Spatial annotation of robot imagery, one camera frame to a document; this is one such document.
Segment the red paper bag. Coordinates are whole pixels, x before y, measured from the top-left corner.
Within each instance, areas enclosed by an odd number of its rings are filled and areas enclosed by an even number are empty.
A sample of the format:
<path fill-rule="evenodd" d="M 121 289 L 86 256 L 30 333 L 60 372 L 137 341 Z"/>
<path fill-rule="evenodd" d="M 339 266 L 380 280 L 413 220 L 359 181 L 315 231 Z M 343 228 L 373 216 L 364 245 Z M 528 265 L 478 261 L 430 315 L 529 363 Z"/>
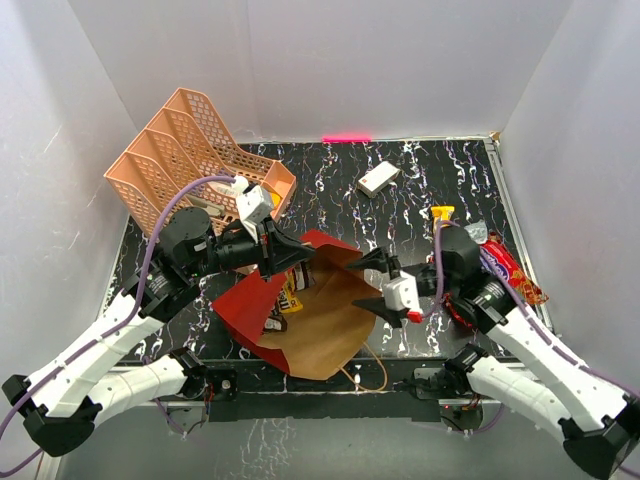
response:
<path fill-rule="evenodd" d="M 361 271 L 346 266 L 363 256 L 357 248 L 319 230 L 301 237 L 315 249 L 310 270 L 315 284 L 298 292 L 303 308 L 284 316 L 284 332 L 263 328 L 286 277 L 264 281 L 250 274 L 212 302 L 232 338 L 262 360 L 301 379 L 324 381 L 364 347 L 376 316 L 356 307 L 359 299 L 381 297 Z"/>

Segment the yellow candy bar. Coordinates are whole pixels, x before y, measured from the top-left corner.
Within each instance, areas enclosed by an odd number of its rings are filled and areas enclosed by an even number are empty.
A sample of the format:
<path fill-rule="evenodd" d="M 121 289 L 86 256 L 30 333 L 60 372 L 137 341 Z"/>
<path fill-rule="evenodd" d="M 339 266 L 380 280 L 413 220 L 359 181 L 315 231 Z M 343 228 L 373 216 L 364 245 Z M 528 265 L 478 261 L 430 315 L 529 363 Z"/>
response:
<path fill-rule="evenodd" d="M 433 220 L 433 231 L 436 231 L 440 222 L 449 221 L 452 218 L 452 215 L 455 212 L 455 207 L 447 205 L 432 206 L 430 211 Z"/>

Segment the grey foil snack packet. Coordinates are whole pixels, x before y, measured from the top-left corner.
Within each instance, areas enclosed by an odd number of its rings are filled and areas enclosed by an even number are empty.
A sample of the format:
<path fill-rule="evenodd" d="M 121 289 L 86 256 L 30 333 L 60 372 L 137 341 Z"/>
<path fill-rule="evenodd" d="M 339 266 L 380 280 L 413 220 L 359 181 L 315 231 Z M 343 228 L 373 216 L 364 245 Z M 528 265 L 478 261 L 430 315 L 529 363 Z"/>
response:
<path fill-rule="evenodd" d="M 464 226 L 464 230 L 468 233 L 469 237 L 478 245 L 485 244 L 489 239 L 489 229 L 484 220 L 469 223 Z"/>

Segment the red cookie snack bag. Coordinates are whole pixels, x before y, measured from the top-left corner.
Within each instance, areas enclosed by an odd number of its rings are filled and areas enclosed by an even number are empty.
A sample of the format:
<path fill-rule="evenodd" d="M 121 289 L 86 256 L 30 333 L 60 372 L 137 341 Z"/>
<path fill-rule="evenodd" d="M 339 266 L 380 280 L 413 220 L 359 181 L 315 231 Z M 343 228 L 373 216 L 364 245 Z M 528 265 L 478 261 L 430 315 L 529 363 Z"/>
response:
<path fill-rule="evenodd" d="M 496 232 L 488 234 L 478 252 L 480 267 L 465 277 L 457 289 L 451 288 L 445 295 L 445 308 L 457 322 L 467 328 L 479 329 L 481 313 L 473 306 L 472 301 L 482 292 L 487 293 L 490 286 L 496 287 L 496 293 L 490 293 L 490 297 L 497 305 L 498 312 L 514 308 L 515 300 L 505 290 L 501 280 L 506 281 L 532 307 L 543 305 L 549 300 L 549 296 L 526 275 Z"/>

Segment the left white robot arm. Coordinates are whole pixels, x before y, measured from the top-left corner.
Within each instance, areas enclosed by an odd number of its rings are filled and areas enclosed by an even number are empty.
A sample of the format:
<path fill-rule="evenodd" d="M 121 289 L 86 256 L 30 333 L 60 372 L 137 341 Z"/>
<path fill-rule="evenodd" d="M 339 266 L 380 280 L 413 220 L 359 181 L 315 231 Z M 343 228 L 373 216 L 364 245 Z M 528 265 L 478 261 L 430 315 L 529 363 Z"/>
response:
<path fill-rule="evenodd" d="M 271 217 L 258 223 L 255 235 L 240 221 L 216 235 L 199 207 L 177 210 L 153 245 L 149 265 L 124 283 L 75 342 L 46 367 L 13 375 L 2 386 L 31 440 L 52 457 L 73 451 L 100 424 L 141 403 L 165 396 L 194 399 L 207 390 L 208 369 L 186 347 L 124 373 L 111 370 L 199 296 L 202 277 L 256 265 L 268 279 L 315 254 Z"/>

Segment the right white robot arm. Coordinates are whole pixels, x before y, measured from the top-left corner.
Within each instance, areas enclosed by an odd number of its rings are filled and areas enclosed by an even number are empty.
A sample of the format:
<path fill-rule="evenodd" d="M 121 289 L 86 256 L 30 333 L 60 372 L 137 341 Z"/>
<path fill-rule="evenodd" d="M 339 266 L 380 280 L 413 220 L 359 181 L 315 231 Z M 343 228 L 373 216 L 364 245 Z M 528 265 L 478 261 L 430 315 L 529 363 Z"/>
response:
<path fill-rule="evenodd" d="M 493 398 L 547 431 L 596 479 L 610 478 L 638 446 L 638 394 L 596 373 L 554 335 L 465 228 L 439 222 L 430 263 L 403 266 L 378 247 L 349 267 L 389 276 L 380 296 L 355 306 L 399 328 L 404 320 L 427 318 L 421 298 L 448 299 L 464 323 L 502 345 L 528 371 L 518 373 L 467 344 L 439 372 L 412 379 L 415 390 Z"/>

